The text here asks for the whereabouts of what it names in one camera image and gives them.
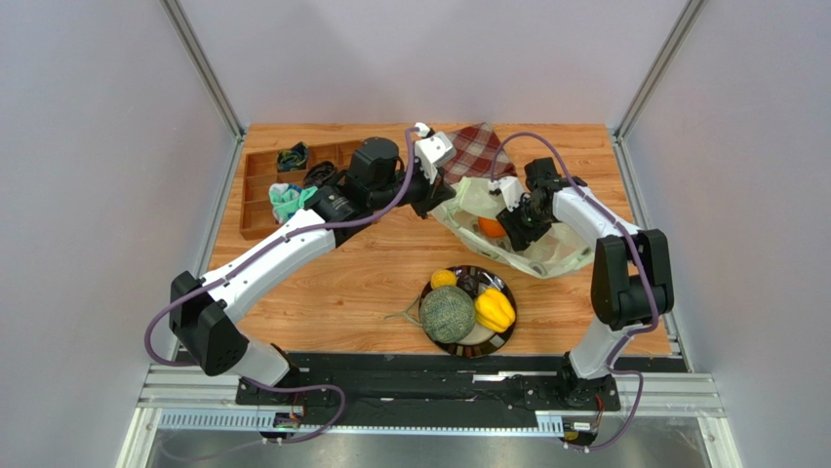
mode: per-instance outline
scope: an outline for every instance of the green netted melon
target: green netted melon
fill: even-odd
[[[455,286],[442,286],[421,300],[418,310],[421,326],[441,343],[455,343],[473,332],[476,311],[473,299]]]

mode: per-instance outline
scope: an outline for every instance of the plaid cloth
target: plaid cloth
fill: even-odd
[[[462,177],[489,177],[491,161],[501,141],[490,124],[481,123],[447,133],[456,156],[442,166],[445,180],[457,183]],[[507,153],[502,150],[496,158],[496,178],[517,174]]]

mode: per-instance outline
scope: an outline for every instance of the wooden tray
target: wooden tray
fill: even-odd
[[[312,168],[323,161],[331,161],[337,171],[349,168],[352,153],[364,141],[360,139],[338,143],[309,146],[309,161],[306,168]],[[303,187],[308,170],[277,172],[277,154],[283,149],[269,149],[248,153],[243,177],[242,211],[240,213],[240,234],[252,241],[264,239],[276,231],[280,224],[274,219],[268,188],[272,183],[293,183]]]

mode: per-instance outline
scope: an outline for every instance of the yellow bell pepper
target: yellow bell pepper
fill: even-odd
[[[488,330],[502,333],[517,320],[517,314],[511,302],[500,290],[487,288],[476,297],[476,321]]]

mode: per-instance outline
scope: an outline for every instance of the fruit plate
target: fruit plate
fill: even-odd
[[[514,311],[517,313],[517,320],[519,320],[519,311],[517,310],[517,303],[516,300],[514,300],[514,295],[511,293],[511,290],[508,289],[505,282],[494,273],[484,268],[472,265],[452,266],[448,268],[448,270],[455,274],[456,285],[462,288],[474,300],[476,300],[476,297],[483,293],[487,288],[496,288],[500,290],[511,302],[511,307],[514,308]],[[428,281],[424,286],[424,290],[421,292],[421,298],[418,300],[418,310],[421,310],[421,302],[431,291],[433,291],[433,288],[430,287],[430,282]],[[487,356],[504,346],[508,341],[508,338],[510,338],[511,334],[513,334],[516,325],[517,323],[514,322],[506,331],[497,333],[486,329],[477,322],[476,326],[473,328],[473,331],[464,339],[456,343],[442,343],[432,338],[430,338],[430,340],[433,341],[436,346],[454,356],[462,358],[480,358],[482,356]]]

